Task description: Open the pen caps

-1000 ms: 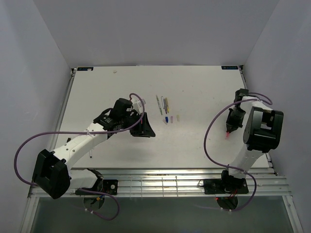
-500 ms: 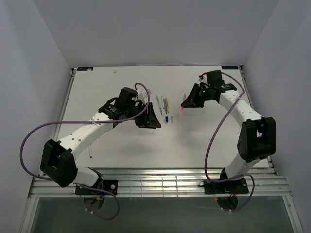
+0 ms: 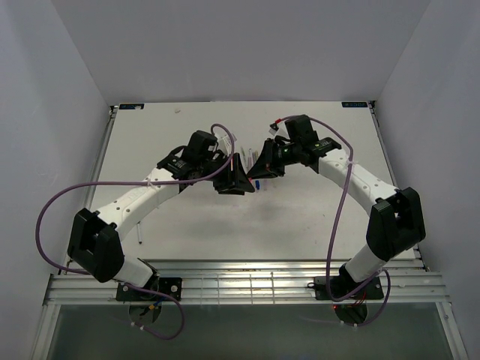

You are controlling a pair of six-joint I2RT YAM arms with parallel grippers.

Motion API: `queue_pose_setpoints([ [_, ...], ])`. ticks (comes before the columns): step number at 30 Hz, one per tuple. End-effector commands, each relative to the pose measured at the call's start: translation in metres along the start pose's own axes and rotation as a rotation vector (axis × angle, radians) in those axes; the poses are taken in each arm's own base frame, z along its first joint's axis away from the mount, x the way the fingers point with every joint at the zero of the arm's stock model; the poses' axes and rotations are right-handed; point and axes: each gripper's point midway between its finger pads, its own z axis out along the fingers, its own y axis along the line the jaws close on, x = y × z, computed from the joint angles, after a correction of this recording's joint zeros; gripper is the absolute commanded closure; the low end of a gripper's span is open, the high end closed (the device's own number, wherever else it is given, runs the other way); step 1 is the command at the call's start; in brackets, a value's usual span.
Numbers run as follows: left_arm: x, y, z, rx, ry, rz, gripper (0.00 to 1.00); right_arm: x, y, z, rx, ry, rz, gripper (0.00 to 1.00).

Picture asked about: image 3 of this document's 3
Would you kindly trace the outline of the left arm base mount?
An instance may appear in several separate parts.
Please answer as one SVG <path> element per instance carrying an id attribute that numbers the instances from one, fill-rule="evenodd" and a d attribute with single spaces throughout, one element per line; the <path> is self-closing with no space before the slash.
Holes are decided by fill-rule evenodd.
<path id="1" fill-rule="evenodd" d="M 136 289 L 131 289 L 129 286 L 119 284 L 117 286 L 115 300 L 118 302 L 152 303 L 158 301 L 169 301 L 169 298 L 157 295 L 157 293 L 163 293 L 177 301 L 180 301 L 182 298 L 182 285 L 183 279 L 181 277 L 164 277 L 156 274 L 150 280 L 148 280 L 146 285 L 143 287 L 144 290 L 153 291 L 154 294 L 150 292 L 141 292 Z"/>

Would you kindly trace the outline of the pink highlighter pen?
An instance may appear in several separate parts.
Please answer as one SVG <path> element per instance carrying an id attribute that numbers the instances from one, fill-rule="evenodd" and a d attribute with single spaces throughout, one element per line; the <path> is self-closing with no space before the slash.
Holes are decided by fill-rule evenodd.
<path id="1" fill-rule="evenodd" d="M 247 154 L 247 172 L 251 169 L 252 163 L 251 163 L 251 154 L 250 152 Z"/>

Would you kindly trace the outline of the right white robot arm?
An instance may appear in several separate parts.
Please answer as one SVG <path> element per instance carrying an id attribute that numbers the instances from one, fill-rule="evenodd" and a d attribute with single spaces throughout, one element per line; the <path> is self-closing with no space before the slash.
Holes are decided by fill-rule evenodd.
<path id="1" fill-rule="evenodd" d="M 319 138 L 314 118 L 291 115 L 271 124 L 272 138 L 247 173 L 250 179 L 282 177 L 289 165 L 301 164 L 338 185 L 340 204 L 353 198 L 369 217 L 366 244 L 344 263 L 338 275 L 325 276 L 325 290 L 336 302 L 362 293 L 384 265 L 425 239 L 426 230 L 419 193 L 411 187 L 400 189 L 355 163 L 353 147 L 339 133 Z"/>

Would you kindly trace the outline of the black cap marker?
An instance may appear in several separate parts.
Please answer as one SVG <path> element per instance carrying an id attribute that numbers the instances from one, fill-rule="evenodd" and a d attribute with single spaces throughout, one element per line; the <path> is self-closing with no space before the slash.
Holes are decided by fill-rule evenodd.
<path id="1" fill-rule="evenodd" d="M 143 244 L 142 224 L 139 222 L 136 225 L 137 241 L 139 245 Z"/>

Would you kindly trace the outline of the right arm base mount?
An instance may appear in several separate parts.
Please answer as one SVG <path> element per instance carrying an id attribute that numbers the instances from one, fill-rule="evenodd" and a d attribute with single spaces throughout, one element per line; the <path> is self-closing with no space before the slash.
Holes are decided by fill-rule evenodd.
<path id="1" fill-rule="evenodd" d="M 307 288 L 314 291 L 316 300 L 340 299 L 350 294 L 348 299 L 352 300 L 381 300 L 384 299 L 384 293 L 380 278 L 377 275 L 372 277 L 361 289 L 360 283 L 356 283 L 345 272 L 341 271 L 339 275 L 330 277 L 330 292 L 327 291 L 326 276 L 316 276 L 307 284 Z"/>

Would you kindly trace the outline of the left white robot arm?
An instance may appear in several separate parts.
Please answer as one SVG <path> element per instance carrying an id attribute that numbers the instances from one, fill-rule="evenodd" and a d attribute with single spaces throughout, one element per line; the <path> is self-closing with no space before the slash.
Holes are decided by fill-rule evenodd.
<path id="1" fill-rule="evenodd" d="M 73 219 L 68 256 L 100 283 L 129 283 L 141 299 L 154 298 L 159 290 L 157 271 L 145 260 L 125 254 L 122 240 L 159 205 L 198 180 L 210 181 L 219 194 L 255 191 L 230 137 L 198 130 L 187 145 L 159 161 L 142 185 L 95 211 L 80 210 Z"/>

